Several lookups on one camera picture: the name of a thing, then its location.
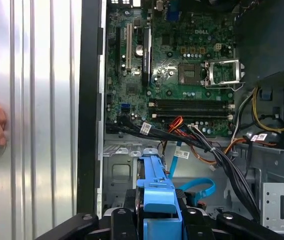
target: dell logo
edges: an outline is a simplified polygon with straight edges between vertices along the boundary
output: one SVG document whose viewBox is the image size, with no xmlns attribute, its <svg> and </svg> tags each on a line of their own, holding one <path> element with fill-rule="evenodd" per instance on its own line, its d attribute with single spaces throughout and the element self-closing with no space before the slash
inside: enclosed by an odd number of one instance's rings
<svg viewBox="0 0 284 240">
<path fill-rule="evenodd" d="M 194 31 L 195 34 L 208 34 L 207 30 L 195 30 Z"/>
</svg>

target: green circuit board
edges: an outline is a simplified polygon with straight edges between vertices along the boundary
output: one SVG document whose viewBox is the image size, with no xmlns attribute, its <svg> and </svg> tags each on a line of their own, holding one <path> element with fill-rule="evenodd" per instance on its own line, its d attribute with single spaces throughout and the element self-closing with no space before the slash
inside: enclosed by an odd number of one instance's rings
<svg viewBox="0 0 284 240">
<path fill-rule="evenodd" d="M 204 61 L 233 58 L 232 14 L 188 13 L 178 21 L 168 21 L 163 10 L 161 14 L 154 12 L 151 20 L 148 17 L 149 13 L 141 9 L 114 9 L 109 15 L 106 121 L 115 123 L 118 116 L 127 114 L 137 125 L 148 121 L 157 128 L 166 129 L 174 118 L 154 118 L 149 108 L 153 99 L 216 101 L 217 104 L 232 102 L 232 90 L 206 89 L 203 86 L 205 71 L 201 67 Z M 129 71 L 125 69 L 127 24 L 134 28 Z M 147 87 L 141 81 L 143 58 L 138 51 L 142 44 L 137 31 L 146 26 L 152 27 L 152 72 Z M 217 81 L 231 81 L 233 65 L 215 65 L 214 75 Z M 124 112 L 123 104 L 129 105 L 129 110 Z M 195 124 L 208 136 L 227 137 L 232 134 L 230 117 L 214 119 L 200 116 L 185 121 Z"/>
</svg>

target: ribbed metal panel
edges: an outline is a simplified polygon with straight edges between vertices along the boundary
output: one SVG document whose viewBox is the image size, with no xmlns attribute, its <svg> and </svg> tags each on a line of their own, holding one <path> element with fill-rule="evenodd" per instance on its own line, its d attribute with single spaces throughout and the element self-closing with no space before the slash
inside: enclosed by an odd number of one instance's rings
<svg viewBox="0 0 284 240">
<path fill-rule="evenodd" d="M 81 1 L 0 0 L 0 240 L 76 212 Z"/>
</svg>

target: ram slot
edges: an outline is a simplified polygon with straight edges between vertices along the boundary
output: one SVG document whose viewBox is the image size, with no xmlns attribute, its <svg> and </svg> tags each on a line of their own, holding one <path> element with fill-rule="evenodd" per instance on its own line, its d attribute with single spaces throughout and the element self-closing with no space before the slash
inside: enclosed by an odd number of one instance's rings
<svg viewBox="0 0 284 240">
<path fill-rule="evenodd" d="M 149 109 L 153 118 L 207 118 L 232 120 L 227 101 L 155 99 Z"/>
<path fill-rule="evenodd" d="M 126 25 L 126 70 L 128 71 L 132 68 L 132 34 L 133 25 L 128 23 Z"/>
</svg>

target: motherboard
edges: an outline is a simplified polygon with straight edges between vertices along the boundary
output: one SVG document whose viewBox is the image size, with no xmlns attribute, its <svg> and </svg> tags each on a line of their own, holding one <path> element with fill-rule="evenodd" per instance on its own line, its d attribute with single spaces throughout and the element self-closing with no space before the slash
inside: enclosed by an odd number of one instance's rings
<svg viewBox="0 0 284 240">
<path fill-rule="evenodd" d="M 107 123 L 127 115 L 167 130 L 182 116 L 208 137 L 232 135 L 233 89 L 207 83 L 234 80 L 234 16 L 180 12 L 172 3 L 109 11 Z"/>
</svg>

